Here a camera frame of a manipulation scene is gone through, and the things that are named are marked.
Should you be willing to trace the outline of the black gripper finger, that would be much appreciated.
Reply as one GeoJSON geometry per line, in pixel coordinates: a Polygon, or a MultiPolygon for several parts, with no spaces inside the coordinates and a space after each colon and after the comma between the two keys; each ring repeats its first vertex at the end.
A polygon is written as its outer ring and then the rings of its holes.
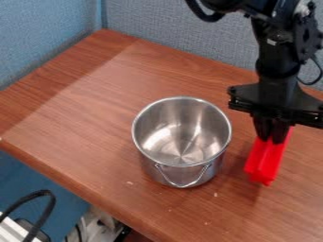
{"type": "Polygon", "coordinates": [[[273,122],[269,118],[255,115],[253,117],[255,131],[259,138],[266,141],[271,135],[273,122]]]}
{"type": "Polygon", "coordinates": [[[273,121],[271,139],[274,144],[283,144],[290,130],[290,123],[282,120],[273,121]]]}

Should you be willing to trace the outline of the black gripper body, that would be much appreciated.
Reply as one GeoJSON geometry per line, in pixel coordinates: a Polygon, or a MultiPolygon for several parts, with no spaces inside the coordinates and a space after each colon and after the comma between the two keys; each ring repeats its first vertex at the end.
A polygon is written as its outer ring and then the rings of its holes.
{"type": "Polygon", "coordinates": [[[323,100],[307,94],[298,83],[298,73],[269,76],[259,74],[259,81],[231,86],[230,108],[247,112],[253,117],[289,122],[323,129],[323,100]]]}

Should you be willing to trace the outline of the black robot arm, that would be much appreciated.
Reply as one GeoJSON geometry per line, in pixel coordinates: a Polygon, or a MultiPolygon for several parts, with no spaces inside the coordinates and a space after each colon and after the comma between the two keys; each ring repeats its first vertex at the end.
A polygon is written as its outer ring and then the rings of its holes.
{"type": "Polygon", "coordinates": [[[299,78],[302,66],[318,62],[323,31],[313,0],[185,0],[195,16],[207,23],[229,13],[250,19],[259,45],[259,81],[229,88],[229,107],[247,112],[258,137],[282,144],[290,128],[303,125],[323,129],[323,103],[302,87],[317,81],[299,78]]]}

